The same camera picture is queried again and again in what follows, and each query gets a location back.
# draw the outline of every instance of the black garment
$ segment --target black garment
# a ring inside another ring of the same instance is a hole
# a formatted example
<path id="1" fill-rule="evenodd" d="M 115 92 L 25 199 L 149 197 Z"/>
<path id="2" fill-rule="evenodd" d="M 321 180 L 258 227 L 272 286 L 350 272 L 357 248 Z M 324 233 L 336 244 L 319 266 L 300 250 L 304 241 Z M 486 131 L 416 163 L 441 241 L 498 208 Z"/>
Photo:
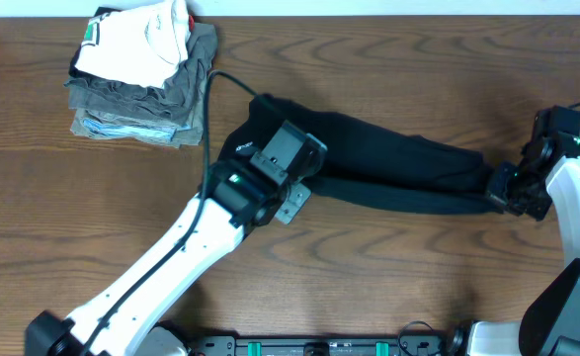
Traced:
<path id="1" fill-rule="evenodd" d="M 479 152 L 394 133 L 339 113 L 314 112 L 271 95 L 266 98 L 294 125 L 327 145 L 322 170 L 303 181 L 315 194 L 410 213 L 498 212 L 483 195 L 493 169 Z M 230 134 L 219 159 L 243 147 L 264 148 L 283 121 L 255 98 L 248 121 Z"/>

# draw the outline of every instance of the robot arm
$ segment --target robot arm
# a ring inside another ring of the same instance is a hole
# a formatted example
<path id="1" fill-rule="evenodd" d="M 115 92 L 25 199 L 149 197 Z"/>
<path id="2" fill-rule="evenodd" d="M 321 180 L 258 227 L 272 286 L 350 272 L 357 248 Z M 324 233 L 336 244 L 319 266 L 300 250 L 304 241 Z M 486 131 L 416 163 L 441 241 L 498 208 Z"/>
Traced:
<path id="1" fill-rule="evenodd" d="M 204 209 L 184 247 L 137 289 L 132 288 L 192 225 L 201 203 L 198 196 L 164 236 L 96 298 L 65 320 L 48 311 L 38 316 L 27 328 L 25 354 L 77 355 L 89 345 L 92 355 L 133 355 L 160 316 L 256 226 L 274 216 L 283 223 L 291 221 L 310 195 L 300 180 L 320 169 L 325 153 L 322 142 L 285 122 L 263 151 L 216 162 L 208 173 L 210 193 Z M 103 315 L 122 298 L 124 302 L 90 344 Z"/>
<path id="2" fill-rule="evenodd" d="M 521 321 L 477 322 L 467 355 L 580 355 L 580 113 L 554 107 L 536 115 L 519 166 L 504 162 L 487 195 L 503 210 L 542 220 L 555 204 L 565 270 Z"/>
<path id="3" fill-rule="evenodd" d="M 191 225 L 200 200 L 193 198 L 169 230 L 112 286 L 70 313 L 72 335 L 85 344 L 102 317 L 135 281 L 164 256 Z M 243 240 L 243 225 L 230 223 L 232 214 L 213 199 L 204 211 L 186 248 L 173 255 L 119 308 L 91 347 L 93 354 L 133 355 L 140 342 L 208 267 L 232 252 Z"/>
<path id="4" fill-rule="evenodd" d="M 487 195 L 503 210 L 540 221 L 555 204 L 564 266 L 580 258 L 580 112 L 553 107 L 538 112 L 532 139 L 518 167 L 504 162 Z"/>

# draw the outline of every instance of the stack of folded clothes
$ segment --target stack of folded clothes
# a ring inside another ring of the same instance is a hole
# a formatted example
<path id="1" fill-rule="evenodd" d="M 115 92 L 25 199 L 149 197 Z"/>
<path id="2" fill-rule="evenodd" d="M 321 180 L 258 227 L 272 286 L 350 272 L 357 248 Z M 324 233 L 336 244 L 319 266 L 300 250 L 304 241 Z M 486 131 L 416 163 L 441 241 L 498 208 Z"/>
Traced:
<path id="1" fill-rule="evenodd" d="M 184 0 L 118 12 L 100 8 L 70 63 L 71 130 L 94 139 L 133 137 L 199 144 L 213 25 L 194 23 Z"/>

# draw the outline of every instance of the green connector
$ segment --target green connector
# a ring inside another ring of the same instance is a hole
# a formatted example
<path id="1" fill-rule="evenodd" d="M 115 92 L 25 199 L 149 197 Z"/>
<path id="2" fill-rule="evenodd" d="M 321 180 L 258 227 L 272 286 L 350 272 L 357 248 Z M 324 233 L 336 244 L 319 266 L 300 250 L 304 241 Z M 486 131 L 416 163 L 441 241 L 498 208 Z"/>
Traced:
<path id="1" fill-rule="evenodd" d="M 376 356 L 388 356 L 388 343 L 387 342 L 378 342 L 375 345 L 375 355 Z"/>
<path id="2" fill-rule="evenodd" d="M 248 343 L 248 356 L 261 356 L 261 342 Z"/>

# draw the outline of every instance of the white wall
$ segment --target white wall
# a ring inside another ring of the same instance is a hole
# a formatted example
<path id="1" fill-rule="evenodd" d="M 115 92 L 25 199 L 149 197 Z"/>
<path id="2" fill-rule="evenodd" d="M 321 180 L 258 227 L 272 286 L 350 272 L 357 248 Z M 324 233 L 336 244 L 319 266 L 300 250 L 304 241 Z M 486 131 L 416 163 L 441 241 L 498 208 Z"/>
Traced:
<path id="1" fill-rule="evenodd" d="M 159 0 L 0 0 L 0 17 L 87 17 Z M 580 0 L 189 0 L 205 16 L 580 15 Z"/>

